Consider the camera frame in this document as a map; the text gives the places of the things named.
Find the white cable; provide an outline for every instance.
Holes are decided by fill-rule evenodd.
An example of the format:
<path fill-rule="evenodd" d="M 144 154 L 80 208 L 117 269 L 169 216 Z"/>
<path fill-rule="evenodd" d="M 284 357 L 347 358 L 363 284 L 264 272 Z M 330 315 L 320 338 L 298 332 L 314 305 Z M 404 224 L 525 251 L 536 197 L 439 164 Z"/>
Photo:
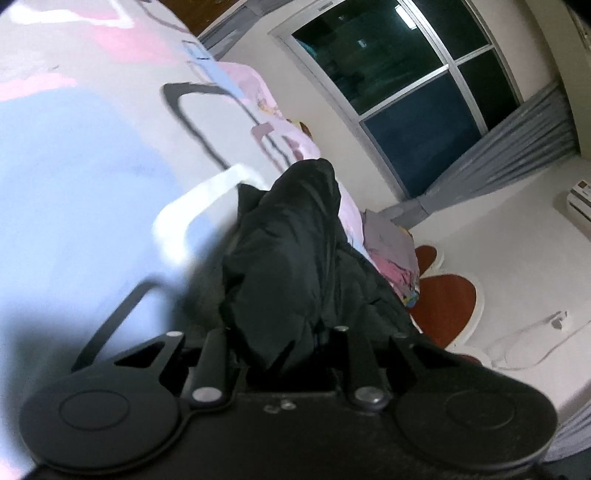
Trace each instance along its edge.
<path fill-rule="evenodd" d="M 507 359 L 506 359 L 507 353 L 521 339 L 523 333 L 531 330 L 532 328 L 537 327 L 538 325 L 543 325 L 545 323 L 548 325 L 552 325 L 553 322 L 555 322 L 556 320 L 560 321 L 561 325 L 563 325 L 563 327 L 560 330 L 567 331 L 567 330 L 570 330 L 570 328 L 572 328 L 571 318 L 568 315 L 568 313 L 566 311 L 565 312 L 560 311 L 560 312 L 556 312 L 555 314 L 551 315 L 548 318 L 545 318 L 544 320 L 540 320 L 539 322 L 535 322 L 534 324 L 529 325 L 525 328 L 522 328 L 521 330 L 518 330 L 517 332 L 514 332 L 510 335 L 506 335 L 506 336 L 498 339 L 496 342 L 494 342 L 488 348 L 486 348 L 487 355 L 489 355 L 491 357 L 491 363 L 492 363 L 493 368 L 498 369 L 498 370 L 516 372 L 516 371 L 520 371 L 520 370 L 527 370 L 530 368 L 537 367 L 540 363 L 542 363 L 544 360 L 546 360 L 553 352 L 555 352 L 559 347 L 561 347 L 565 342 L 570 340 L 572 337 L 574 337 L 577 333 L 579 333 L 585 327 L 591 325 L 591 320 L 590 320 L 590 321 L 586 322 L 584 325 L 582 325 L 581 327 L 577 328 L 574 332 L 569 334 L 564 340 L 562 340 L 558 344 L 554 345 L 548 352 L 546 352 L 544 354 L 544 356 L 542 356 L 542 358 L 540 360 L 538 360 L 533 365 L 530 365 L 528 367 L 503 367 L 503 366 L 499 365 L 499 363 L 502 361 L 507 362 Z M 497 358 L 493 359 L 492 355 L 491 355 L 491 349 L 493 349 L 496 345 L 506 342 L 510 339 L 513 339 L 513 341 L 510 343 L 510 345 L 508 345 L 508 347 L 506 347 L 504 349 L 504 353 L 503 353 L 502 358 L 497 357 Z"/>

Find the metal bolt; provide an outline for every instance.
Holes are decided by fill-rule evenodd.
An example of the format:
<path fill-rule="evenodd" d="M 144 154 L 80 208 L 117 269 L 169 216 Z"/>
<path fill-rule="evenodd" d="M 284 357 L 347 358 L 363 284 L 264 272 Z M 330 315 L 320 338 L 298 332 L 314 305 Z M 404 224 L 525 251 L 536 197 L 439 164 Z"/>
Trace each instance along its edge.
<path fill-rule="evenodd" d="M 281 408 L 283 410 L 295 410 L 297 406 L 291 400 L 284 398 L 283 400 L 281 400 Z"/>
<path fill-rule="evenodd" d="M 381 402 L 385 396 L 385 393 L 376 387 L 360 387 L 355 390 L 355 398 L 357 400 L 372 405 Z"/>
<path fill-rule="evenodd" d="M 275 413 L 279 413 L 281 411 L 281 409 L 279 407 L 276 407 L 275 405 L 265 405 L 263 407 L 263 411 L 265 413 L 270 413 L 270 414 L 274 415 Z"/>
<path fill-rule="evenodd" d="M 201 403 L 211 403 L 222 398 L 222 391 L 214 387 L 201 387 L 193 392 L 193 398 Z"/>

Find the window frame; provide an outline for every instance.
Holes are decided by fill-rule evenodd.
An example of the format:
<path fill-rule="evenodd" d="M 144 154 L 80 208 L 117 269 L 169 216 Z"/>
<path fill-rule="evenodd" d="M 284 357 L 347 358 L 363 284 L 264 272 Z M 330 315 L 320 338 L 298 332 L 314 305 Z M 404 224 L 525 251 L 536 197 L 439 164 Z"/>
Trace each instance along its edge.
<path fill-rule="evenodd" d="M 332 107 L 334 107 L 335 111 L 349 127 L 352 134 L 361 142 L 382 176 L 386 178 L 389 187 L 392 189 L 396 197 L 399 200 L 409 199 L 410 196 L 407 189 L 404 187 L 404 183 L 401 181 L 394 167 L 387 160 L 387 157 L 370 134 L 369 130 L 364 126 L 364 122 L 367 119 L 391 106 L 393 103 L 398 102 L 427 83 L 432 82 L 434 79 L 439 78 L 441 75 L 450 73 L 472 113 L 481 136 L 486 135 L 489 129 L 486 126 L 484 117 L 480 112 L 480 108 L 476 104 L 474 96 L 459 70 L 459 66 L 489 50 L 495 51 L 518 105 L 523 103 L 523 98 L 521 97 L 515 79 L 508 67 L 508 63 L 506 62 L 501 49 L 497 45 L 494 36 L 491 34 L 486 23 L 469 0 L 462 1 L 472 14 L 476 23 L 482 29 L 489 44 L 470 52 L 457 60 L 452 57 L 434 28 L 427 21 L 415 3 L 413 3 L 413 0 L 397 0 L 417 24 L 417 27 L 421 30 L 433 50 L 436 52 L 437 56 L 443 63 L 443 66 L 416 80 L 407 87 L 395 92 L 370 110 L 362 114 L 357 113 L 327 73 L 293 36 L 293 33 L 298 29 L 345 1 L 347 0 L 316 0 L 292 17 L 289 17 L 279 26 L 275 27 L 269 34 L 275 38 L 280 47 L 292 58 L 292 60 L 294 60 L 300 71 L 315 85 L 321 86 L 320 91 L 324 98 L 332 105 Z"/>

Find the screw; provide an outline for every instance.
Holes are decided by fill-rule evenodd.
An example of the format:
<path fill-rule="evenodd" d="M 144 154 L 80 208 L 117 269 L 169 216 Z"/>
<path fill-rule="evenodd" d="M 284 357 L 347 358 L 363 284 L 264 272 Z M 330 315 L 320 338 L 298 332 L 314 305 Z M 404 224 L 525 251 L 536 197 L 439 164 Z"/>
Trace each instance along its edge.
<path fill-rule="evenodd" d="M 211 403 L 222 398 L 222 391 L 214 387 L 201 387 L 193 392 L 193 398 L 201 403 Z"/>
<path fill-rule="evenodd" d="M 360 387 L 355 390 L 355 398 L 363 403 L 376 404 L 385 397 L 382 390 L 376 387 Z"/>
<path fill-rule="evenodd" d="M 286 398 L 284 398 L 283 400 L 281 400 L 281 408 L 283 410 L 295 410 L 296 404 L 293 403 L 291 400 L 287 400 Z"/>

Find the folded clothes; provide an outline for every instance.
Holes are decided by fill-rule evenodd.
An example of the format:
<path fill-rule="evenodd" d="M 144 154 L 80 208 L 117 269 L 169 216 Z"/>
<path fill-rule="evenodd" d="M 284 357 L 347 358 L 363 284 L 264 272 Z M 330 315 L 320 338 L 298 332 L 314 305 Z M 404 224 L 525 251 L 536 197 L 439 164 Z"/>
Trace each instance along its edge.
<path fill-rule="evenodd" d="M 371 210 L 366 210 L 363 220 L 363 244 L 369 256 L 402 303 L 412 308 L 420 292 L 420 273 L 412 236 Z"/>

